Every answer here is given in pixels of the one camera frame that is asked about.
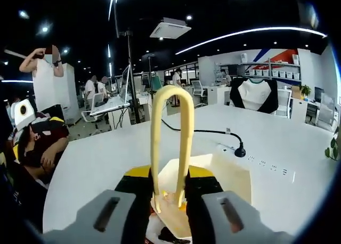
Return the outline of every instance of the white chair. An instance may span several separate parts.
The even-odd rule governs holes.
[[[96,103],[103,102],[104,93],[95,93],[92,97],[91,110],[94,110]]]
[[[337,120],[334,118],[335,100],[326,93],[321,95],[321,107],[316,116],[316,125],[327,131],[334,132],[337,127]]]
[[[290,98],[291,91],[278,89],[278,109],[276,116],[290,119]]]
[[[200,97],[200,103],[195,104],[194,108],[200,107],[200,106],[205,106],[207,105],[204,103],[204,98],[207,97],[207,94],[204,94],[204,88],[201,85],[201,82],[199,80],[193,80],[192,81],[193,85],[193,96],[199,96]]]
[[[91,110],[82,111],[80,114],[82,115],[83,119],[87,123],[95,123],[96,130],[91,134],[96,135],[100,133],[101,131],[98,129],[97,121],[100,120],[104,114],[97,115],[97,116],[90,116],[91,111],[95,108],[96,103],[102,102],[104,98],[104,93],[95,93],[92,97],[92,103],[91,103]]]

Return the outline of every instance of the led strip light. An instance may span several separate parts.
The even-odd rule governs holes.
[[[199,43],[197,45],[194,45],[192,47],[189,47],[189,48],[186,48],[186,49],[184,49],[182,51],[179,51],[179,52],[175,53],[175,55],[179,55],[179,54],[181,54],[183,52],[189,51],[189,50],[191,50],[193,48],[196,48],[196,47],[199,47],[201,45],[204,45],[204,44],[207,44],[207,43],[210,43],[210,42],[214,42],[215,40],[220,40],[220,39],[223,39],[223,38],[227,38],[227,37],[230,37],[230,36],[242,35],[242,34],[246,34],[248,32],[269,31],[269,30],[294,30],[294,31],[301,31],[301,32],[310,32],[311,34],[320,35],[323,38],[325,38],[327,36],[327,35],[325,35],[322,32],[318,32],[318,31],[311,30],[311,29],[306,29],[306,28],[301,28],[301,27],[262,27],[262,28],[249,29],[249,30],[240,31],[240,32],[233,32],[233,33],[228,34],[228,35],[223,35],[223,36],[211,39],[211,40],[207,40],[205,42]]]

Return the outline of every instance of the white tank top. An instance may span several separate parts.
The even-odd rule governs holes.
[[[43,59],[37,59],[36,76],[33,76],[33,89],[39,112],[58,104],[55,95],[53,67]]]

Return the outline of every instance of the human hand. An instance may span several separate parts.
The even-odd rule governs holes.
[[[37,55],[44,55],[45,50],[46,50],[46,48],[36,48],[36,49],[34,50],[34,54],[37,54]]]
[[[56,152],[54,151],[53,148],[51,147],[47,148],[42,155],[40,163],[42,163],[44,167],[53,167],[55,155]]]

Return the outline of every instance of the blue stripe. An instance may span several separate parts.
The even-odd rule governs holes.
[[[257,62],[262,56],[265,55],[266,52],[268,52],[270,49],[269,48],[263,48],[261,49],[261,51],[256,55],[255,59],[253,60],[253,62]]]

